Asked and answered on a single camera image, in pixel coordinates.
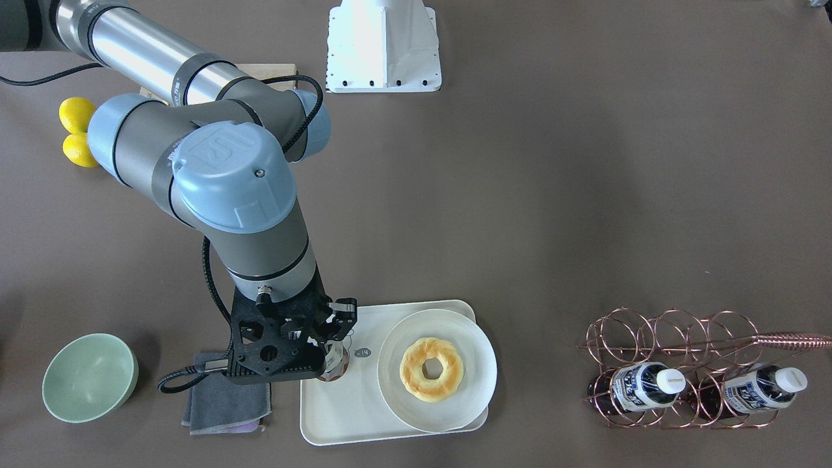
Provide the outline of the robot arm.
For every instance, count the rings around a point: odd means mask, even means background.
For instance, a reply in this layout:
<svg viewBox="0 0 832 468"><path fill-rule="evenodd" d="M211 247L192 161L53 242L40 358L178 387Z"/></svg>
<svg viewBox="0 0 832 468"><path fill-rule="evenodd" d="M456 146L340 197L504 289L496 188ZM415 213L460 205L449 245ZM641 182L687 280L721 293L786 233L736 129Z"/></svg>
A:
<svg viewBox="0 0 832 468"><path fill-rule="evenodd" d="M2 51L68 50L153 93L122 94L91 118L93 160L203 236L206 284L231 338L225 354L163 377L175 393L219 373L237 385L344 375L352 297L325 293L289 164L321 151L320 84L280 91L125 1L3 1Z"/></svg>

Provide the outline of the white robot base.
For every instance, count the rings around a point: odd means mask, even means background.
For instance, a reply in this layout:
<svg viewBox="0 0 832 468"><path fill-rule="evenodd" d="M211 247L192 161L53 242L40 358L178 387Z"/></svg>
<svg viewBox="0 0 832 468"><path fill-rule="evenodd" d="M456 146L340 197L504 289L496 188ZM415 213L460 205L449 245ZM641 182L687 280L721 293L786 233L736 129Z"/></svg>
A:
<svg viewBox="0 0 832 468"><path fill-rule="evenodd" d="M333 93L436 92L436 14L422 1L343 1L329 11L325 86Z"/></svg>

